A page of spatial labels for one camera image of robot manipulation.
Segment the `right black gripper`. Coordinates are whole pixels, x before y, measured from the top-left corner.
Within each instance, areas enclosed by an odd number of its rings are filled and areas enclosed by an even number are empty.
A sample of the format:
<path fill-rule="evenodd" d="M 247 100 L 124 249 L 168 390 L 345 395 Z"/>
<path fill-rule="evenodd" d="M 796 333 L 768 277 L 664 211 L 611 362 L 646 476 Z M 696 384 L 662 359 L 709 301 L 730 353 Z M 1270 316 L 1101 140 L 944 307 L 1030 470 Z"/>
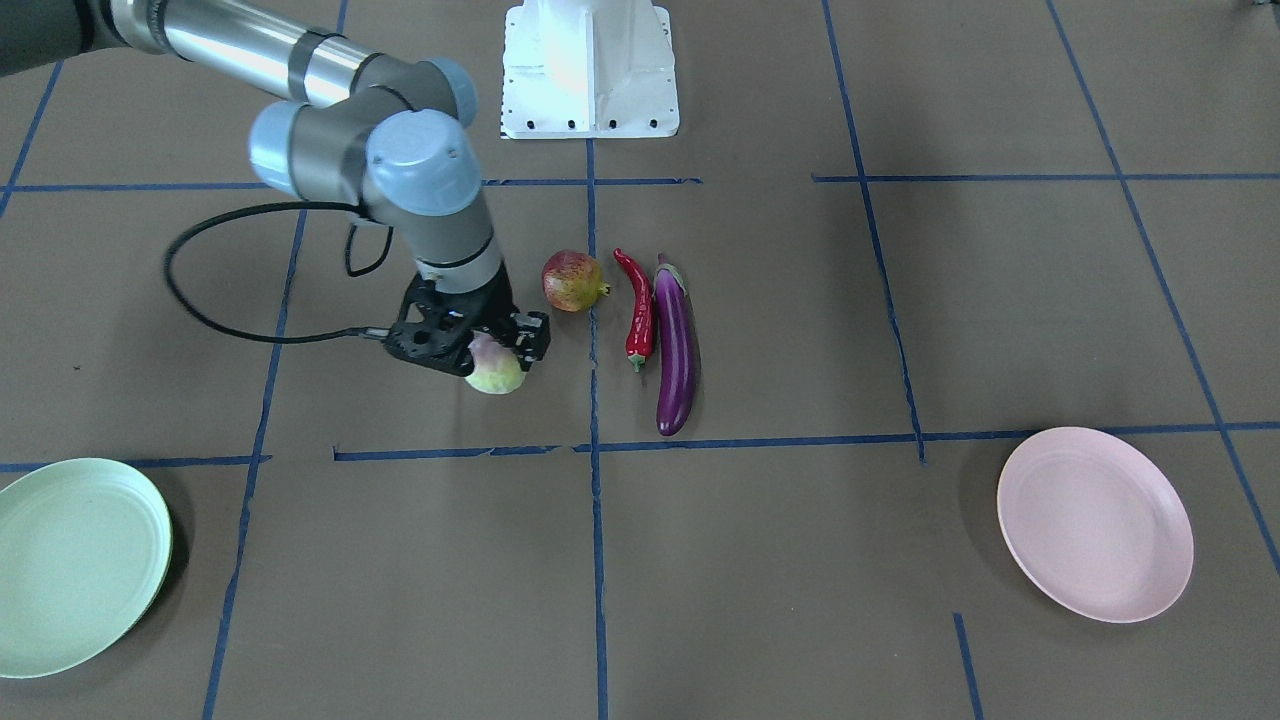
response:
<path fill-rule="evenodd" d="M 435 282 L 415 277 L 383 347 L 402 361 L 467 377 L 477 368 L 468 348 L 476 334 L 489 336 L 526 372 L 550 346 L 550 318 L 518 310 L 506 270 L 465 293 L 444 293 Z"/>

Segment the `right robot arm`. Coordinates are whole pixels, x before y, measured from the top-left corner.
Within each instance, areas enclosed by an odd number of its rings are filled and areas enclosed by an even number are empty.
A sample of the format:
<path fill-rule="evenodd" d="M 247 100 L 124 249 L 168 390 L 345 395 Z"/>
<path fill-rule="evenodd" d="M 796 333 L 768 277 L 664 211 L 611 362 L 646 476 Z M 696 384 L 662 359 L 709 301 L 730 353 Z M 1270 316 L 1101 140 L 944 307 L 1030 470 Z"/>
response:
<path fill-rule="evenodd" d="M 165 252 L 166 287 L 196 322 L 271 342 L 215 322 L 180 291 L 173 263 L 196 234 L 276 211 L 342 211 L 411 251 L 416 274 L 399 311 L 388 328 L 279 336 L 278 345 L 374 340 L 401 361 L 468 379 L 489 352 L 518 373 L 544 359 L 549 319 L 513 300 L 467 135 L 477 95 L 457 63 L 404 61 L 247 1 L 3 4 L 5 76 L 116 47 L 177 56 L 274 97 L 251 127 L 248 155 L 287 200 L 200 222 Z"/>

